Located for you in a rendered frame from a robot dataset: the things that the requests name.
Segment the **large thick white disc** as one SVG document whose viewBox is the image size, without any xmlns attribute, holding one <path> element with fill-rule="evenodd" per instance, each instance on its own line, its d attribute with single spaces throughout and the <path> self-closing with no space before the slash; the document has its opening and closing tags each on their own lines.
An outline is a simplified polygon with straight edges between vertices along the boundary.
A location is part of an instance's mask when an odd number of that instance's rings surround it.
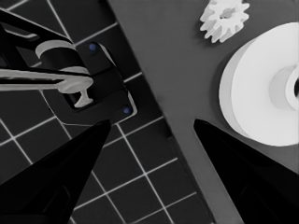
<svg viewBox="0 0 299 224">
<path fill-rule="evenodd" d="M 299 22 L 244 44 L 221 76 L 221 112 L 239 134 L 272 147 L 299 143 Z"/>
</svg>

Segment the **white toothed gear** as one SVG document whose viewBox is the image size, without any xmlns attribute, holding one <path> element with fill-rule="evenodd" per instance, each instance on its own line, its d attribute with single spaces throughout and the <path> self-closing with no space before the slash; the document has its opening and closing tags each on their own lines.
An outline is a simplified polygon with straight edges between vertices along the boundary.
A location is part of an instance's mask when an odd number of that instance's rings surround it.
<svg viewBox="0 0 299 224">
<path fill-rule="evenodd" d="M 244 27 L 249 18 L 246 10 L 249 3 L 243 0 L 209 0 L 200 18 L 203 25 L 201 31 L 206 31 L 205 39 L 211 38 L 212 43 L 223 43 Z"/>
</svg>

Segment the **dark robot body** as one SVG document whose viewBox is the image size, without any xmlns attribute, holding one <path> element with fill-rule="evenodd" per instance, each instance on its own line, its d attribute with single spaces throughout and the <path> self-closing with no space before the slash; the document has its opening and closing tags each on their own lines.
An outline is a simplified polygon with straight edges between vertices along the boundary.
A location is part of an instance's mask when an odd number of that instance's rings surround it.
<svg viewBox="0 0 299 224">
<path fill-rule="evenodd" d="M 100 72 L 90 73 L 73 42 L 0 7 L 0 91 L 42 91 L 63 124 L 120 123 L 137 113 L 135 102 L 107 49 L 96 43 Z"/>
</svg>

